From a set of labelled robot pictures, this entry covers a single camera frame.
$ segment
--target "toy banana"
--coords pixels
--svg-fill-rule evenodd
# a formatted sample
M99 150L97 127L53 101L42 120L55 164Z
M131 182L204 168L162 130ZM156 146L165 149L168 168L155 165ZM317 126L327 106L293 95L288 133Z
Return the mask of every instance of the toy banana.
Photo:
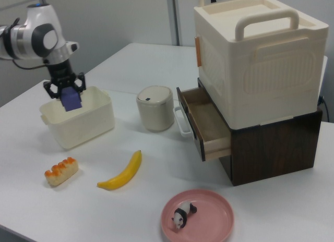
M141 151L136 151L126 168L116 177L104 182L98 182L98 187L106 190L114 190L124 186L137 173L141 164Z

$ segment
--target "toy panda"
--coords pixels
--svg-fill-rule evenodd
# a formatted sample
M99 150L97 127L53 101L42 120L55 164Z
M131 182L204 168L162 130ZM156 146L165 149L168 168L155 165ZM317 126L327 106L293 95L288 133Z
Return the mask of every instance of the toy panda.
M187 214L197 212L197 208L190 202L184 201L174 212L172 220L177 229L183 228L187 224Z

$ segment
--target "white storage box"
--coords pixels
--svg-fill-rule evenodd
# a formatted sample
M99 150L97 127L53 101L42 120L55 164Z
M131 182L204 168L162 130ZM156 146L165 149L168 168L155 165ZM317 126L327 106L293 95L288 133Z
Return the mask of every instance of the white storage box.
M317 109L328 25L277 0L195 7L199 78L231 129Z
M111 99L97 87L88 87L81 95L82 108L65 111L60 101L40 107L42 120L65 149L75 147L115 126Z

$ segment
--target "white table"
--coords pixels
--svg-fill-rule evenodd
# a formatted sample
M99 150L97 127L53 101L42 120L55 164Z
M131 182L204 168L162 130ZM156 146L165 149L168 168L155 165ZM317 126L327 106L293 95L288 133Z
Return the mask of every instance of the white table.
M116 125L72 150L64 151L40 120L39 107L50 100L42 83L0 108L0 227L35 241L167 241L164 205L203 188L234 210L228 241L333 241L333 124L321 124L314 168L233 187L220 162L202 162L176 123L150 133L140 122L135 98L144 87L169 86L174 97L177 86L197 87L193 48L131 44L86 78L87 86L108 90ZM139 149L143 161L132 181L115 191L96 187ZM79 172L51 188L44 172L68 156Z

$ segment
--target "cable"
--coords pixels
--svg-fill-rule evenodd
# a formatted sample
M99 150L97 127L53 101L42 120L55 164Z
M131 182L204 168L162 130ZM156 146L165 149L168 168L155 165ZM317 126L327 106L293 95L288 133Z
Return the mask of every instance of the cable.
M42 67L46 67L46 65L34 66L34 67L22 67L22 66L18 65L18 64L15 62L15 60L12 59L11 61L13 61L14 65L16 65L18 68L21 68L21 69L23 69L23 70L34 70L34 69L38 69L38 68L42 68Z
M329 113L328 113L328 108L327 108L327 104L324 100L324 96L319 96L318 98L318 105L321 105L322 103L324 103L325 108L326 108L326 113L327 113L327 121L329 122Z
M11 26L8 28L8 31L10 31L14 26L16 26L17 25L17 23L20 21L20 18L16 18L15 20L14 20L14 22L13 22L13 24L11 24Z
M327 112L327 122L329 122L329 114L328 114L327 104L326 104L326 102L325 102L324 99L323 99L323 102L324 102L324 105L325 105L325 108L326 108L326 112Z

